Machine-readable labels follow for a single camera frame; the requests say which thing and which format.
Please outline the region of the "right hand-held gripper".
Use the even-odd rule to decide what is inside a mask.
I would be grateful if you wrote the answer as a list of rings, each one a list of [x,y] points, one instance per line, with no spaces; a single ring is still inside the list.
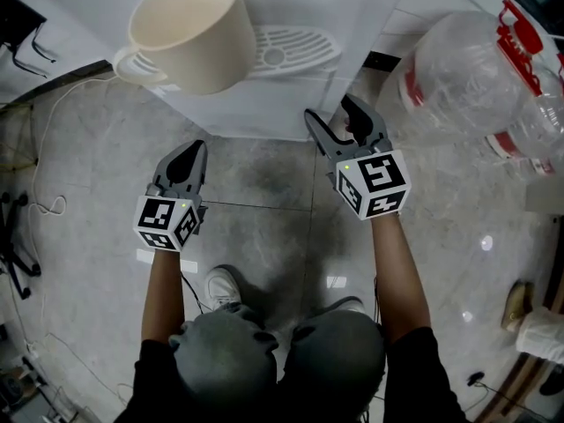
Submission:
[[[347,93],[341,108],[356,142],[338,138],[316,112],[304,111],[309,134],[330,161],[333,189],[360,220],[399,212],[412,188],[404,155],[392,148],[382,117],[364,100]]]

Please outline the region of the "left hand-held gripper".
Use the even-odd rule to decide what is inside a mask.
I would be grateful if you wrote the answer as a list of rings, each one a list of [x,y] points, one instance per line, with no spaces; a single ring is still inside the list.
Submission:
[[[199,233],[207,207],[198,192],[207,167],[206,143],[185,143],[160,161],[153,182],[137,200],[133,230],[150,249],[182,252]]]

